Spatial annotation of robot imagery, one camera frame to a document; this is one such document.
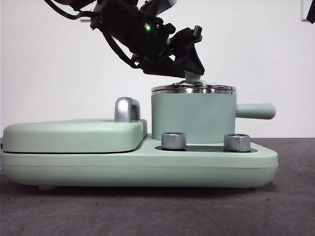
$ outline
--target metal handle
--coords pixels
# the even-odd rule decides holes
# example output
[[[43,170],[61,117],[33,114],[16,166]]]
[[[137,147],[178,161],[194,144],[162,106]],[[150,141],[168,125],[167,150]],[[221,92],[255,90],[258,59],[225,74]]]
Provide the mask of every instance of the metal handle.
[[[276,107],[270,103],[238,104],[236,117],[251,119],[272,119],[276,115]]]
[[[140,104],[130,97],[120,97],[115,105],[115,122],[131,122],[140,119]]]

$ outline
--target stove knob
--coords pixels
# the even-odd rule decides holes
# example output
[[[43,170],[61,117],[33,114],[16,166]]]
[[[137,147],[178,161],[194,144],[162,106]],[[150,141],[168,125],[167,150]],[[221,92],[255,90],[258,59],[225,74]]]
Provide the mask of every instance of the stove knob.
[[[224,136],[224,149],[234,152],[251,150],[251,138],[246,134],[227,134]]]
[[[162,148],[180,150],[186,148],[186,134],[177,132],[162,133]]]

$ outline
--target white backdrop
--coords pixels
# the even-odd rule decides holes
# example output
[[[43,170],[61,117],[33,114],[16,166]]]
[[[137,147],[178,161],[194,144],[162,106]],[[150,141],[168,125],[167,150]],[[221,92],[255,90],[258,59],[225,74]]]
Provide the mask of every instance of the white backdrop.
[[[177,30],[203,27],[204,80],[235,86],[239,103],[270,102],[273,120],[237,119],[252,137],[315,137],[315,26],[300,0],[178,0]],[[151,130],[151,88],[178,81],[125,65],[88,23],[42,0],[1,1],[1,133],[13,123],[113,118],[120,96],[139,100]]]

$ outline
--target mint green pot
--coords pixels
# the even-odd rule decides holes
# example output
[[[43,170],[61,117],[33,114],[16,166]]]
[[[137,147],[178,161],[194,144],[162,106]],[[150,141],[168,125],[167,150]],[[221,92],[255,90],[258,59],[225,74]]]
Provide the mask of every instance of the mint green pot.
[[[152,89],[152,138],[163,132],[186,133],[187,143],[223,143],[235,133],[235,118],[272,119],[272,104],[236,104],[236,88],[171,85]]]

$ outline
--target silver knob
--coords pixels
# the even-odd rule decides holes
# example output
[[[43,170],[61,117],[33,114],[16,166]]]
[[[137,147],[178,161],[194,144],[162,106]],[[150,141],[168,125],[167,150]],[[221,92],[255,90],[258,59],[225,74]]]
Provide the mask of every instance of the silver knob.
[[[140,104],[130,97],[120,97],[115,105],[115,122],[131,122],[140,119]]]
[[[162,148],[185,149],[186,134],[177,132],[162,133]]]
[[[251,150],[251,138],[246,134],[227,134],[224,136],[224,149],[235,152]]]

